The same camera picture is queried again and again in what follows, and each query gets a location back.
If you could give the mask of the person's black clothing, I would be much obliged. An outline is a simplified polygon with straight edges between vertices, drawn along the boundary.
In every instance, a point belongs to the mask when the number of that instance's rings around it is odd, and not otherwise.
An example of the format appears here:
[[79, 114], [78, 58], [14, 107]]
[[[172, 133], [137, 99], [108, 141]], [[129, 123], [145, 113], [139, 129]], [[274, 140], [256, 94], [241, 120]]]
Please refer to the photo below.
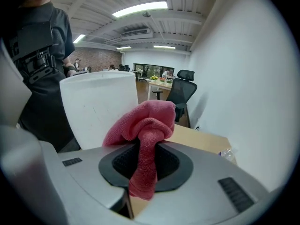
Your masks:
[[50, 54], [55, 57], [56, 69], [34, 84], [24, 83], [32, 95], [19, 123], [39, 140], [51, 143], [57, 152], [77, 151], [80, 146], [70, 128], [60, 92], [60, 81], [67, 78], [63, 60], [75, 50], [68, 15], [51, 2], [39, 7], [20, 7], [13, 15], [13, 25], [6, 32], [4, 43], [18, 29], [47, 21], [52, 28]]

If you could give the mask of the dark frame window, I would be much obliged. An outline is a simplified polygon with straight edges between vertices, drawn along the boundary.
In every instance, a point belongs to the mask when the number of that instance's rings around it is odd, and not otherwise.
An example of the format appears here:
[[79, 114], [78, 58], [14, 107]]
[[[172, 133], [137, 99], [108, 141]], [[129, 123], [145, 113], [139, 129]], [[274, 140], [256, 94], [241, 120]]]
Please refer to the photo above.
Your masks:
[[[148, 66], [149, 64], [139, 64], [134, 63], [133, 70], [134, 71], [140, 71], [143, 72], [144, 66]], [[161, 77], [165, 71], [168, 71], [168, 75], [174, 74], [174, 68], [173, 67], [164, 67], [164, 66], [158, 66], [158, 65], [149, 65], [150, 68], [148, 70], [148, 76], [147, 79], [150, 79], [151, 76], [156, 75], [157, 77]]]

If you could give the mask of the white table lamp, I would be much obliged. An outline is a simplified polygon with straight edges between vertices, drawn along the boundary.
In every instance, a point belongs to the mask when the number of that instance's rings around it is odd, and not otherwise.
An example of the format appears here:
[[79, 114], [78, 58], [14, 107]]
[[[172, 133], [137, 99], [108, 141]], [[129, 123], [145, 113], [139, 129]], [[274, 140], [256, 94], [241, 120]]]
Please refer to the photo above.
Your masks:
[[60, 81], [60, 92], [72, 132], [82, 150], [102, 146], [108, 130], [138, 106], [132, 72], [93, 72]]

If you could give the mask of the clear water bottle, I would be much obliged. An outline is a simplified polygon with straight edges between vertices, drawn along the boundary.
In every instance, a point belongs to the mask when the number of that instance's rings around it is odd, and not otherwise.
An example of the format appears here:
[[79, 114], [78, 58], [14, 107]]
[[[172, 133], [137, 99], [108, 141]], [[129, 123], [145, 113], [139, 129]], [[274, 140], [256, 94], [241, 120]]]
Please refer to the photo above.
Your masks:
[[236, 163], [235, 159], [236, 150], [233, 148], [226, 148], [219, 152], [219, 155], [232, 163]]

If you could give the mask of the white leg wooden table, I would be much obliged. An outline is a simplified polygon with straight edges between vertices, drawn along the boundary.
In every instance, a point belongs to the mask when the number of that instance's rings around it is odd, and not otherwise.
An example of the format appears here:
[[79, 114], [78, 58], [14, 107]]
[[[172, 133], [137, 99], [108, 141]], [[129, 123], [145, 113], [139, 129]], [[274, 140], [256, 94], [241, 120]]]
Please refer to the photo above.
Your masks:
[[158, 91], [159, 89], [163, 89], [163, 90], [171, 90], [172, 86], [167, 86], [167, 85], [161, 85], [160, 83], [156, 83], [156, 82], [149, 82], [148, 83], [148, 95], [147, 95], [147, 100], [150, 100], [150, 95], [152, 93], [152, 91], [154, 89], [156, 89], [155, 91]]

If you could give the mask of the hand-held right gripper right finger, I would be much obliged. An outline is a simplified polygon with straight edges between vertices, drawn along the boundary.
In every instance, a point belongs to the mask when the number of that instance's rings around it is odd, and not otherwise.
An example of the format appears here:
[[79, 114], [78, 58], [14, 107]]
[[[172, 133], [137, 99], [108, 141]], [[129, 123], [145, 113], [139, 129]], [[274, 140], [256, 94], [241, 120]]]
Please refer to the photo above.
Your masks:
[[156, 192], [135, 217], [142, 225], [216, 225], [228, 223], [269, 195], [253, 176], [218, 154], [174, 142], [161, 142], [168, 165], [178, 168], [158, 185], [184, 180], [172, 191]]

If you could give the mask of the person's left forearm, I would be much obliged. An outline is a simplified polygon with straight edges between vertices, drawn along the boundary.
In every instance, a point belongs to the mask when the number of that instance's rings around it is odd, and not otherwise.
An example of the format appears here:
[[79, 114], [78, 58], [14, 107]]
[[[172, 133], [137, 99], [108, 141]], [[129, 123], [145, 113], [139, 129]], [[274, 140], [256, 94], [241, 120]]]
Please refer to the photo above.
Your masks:
[[64, 60], [63, 60], [63, 70], [64, 70], [64, 74], [66, 76], [66, 71], [65, 71], [65, 66], [74, 66], [71, 62], [70, 62], [70, 59], [69, 57], [66, 57]]

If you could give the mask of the white air conditioner unit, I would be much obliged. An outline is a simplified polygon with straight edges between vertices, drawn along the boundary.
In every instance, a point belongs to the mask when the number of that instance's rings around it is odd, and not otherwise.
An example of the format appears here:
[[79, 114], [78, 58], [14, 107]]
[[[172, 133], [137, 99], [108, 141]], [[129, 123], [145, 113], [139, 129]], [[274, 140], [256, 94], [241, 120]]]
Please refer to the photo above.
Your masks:
[[121, 33], [122, 37], [129, 37], [129, 36], [135, 36], [135, 35], [144, 35], [144, 34], [150, 34], [150, 29], [149, 28], [144, 28], [144, 29], [137, 29], [137, 30], [130, 30]]

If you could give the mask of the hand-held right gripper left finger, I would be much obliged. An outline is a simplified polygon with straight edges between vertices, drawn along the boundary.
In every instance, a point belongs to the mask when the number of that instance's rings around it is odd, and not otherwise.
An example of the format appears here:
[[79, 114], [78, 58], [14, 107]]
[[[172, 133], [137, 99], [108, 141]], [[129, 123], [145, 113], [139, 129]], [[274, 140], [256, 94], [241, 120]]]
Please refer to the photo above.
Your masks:
[[51, 144], [40, 145], [67, 225], [138, 225], [116, 212], [129, 199], [125, 189], [110, 185], [100, 174], [100, 148], [58, 154]]

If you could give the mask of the pink cloth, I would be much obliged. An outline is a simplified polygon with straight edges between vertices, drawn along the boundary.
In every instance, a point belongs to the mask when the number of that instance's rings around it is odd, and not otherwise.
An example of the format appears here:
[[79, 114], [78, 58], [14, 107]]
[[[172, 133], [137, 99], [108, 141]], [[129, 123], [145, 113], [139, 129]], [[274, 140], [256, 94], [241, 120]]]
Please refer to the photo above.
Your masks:
[[175, 104], [171, 101], [148, 100], [124, 114], [107, 132], [102, 145], [120, 145], [140, 141], [137, 168], [129, 180], [129, 194], [150, 200], [158, 180], [155, 145], [170, 138], [175, 127]]

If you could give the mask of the black mesh headrest office chair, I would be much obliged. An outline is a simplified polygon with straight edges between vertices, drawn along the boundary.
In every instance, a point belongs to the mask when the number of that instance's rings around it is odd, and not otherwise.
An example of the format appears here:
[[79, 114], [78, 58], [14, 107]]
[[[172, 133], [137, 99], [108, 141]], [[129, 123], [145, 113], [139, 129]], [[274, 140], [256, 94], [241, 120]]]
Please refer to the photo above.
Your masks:
[[167, 97], [168, 102], [175, 104], [175, 122], [179, 122], [185, 113], [187, 102], [197, 90], [197, 85], [193, 83], [195, 71], [180, 70], [177, 78], [173, 79], [171, 90]]

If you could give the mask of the black chest harness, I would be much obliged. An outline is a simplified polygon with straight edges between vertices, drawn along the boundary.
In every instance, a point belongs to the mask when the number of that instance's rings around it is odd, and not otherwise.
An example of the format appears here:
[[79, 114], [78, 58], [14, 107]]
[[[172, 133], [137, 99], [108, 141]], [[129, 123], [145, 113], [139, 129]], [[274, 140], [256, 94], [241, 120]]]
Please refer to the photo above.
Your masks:
[[34, 84], [56, 69], [55, 57], [50, 54], [53, 38], [49, 21], [18, 29], [5, 45], [25, 84]]

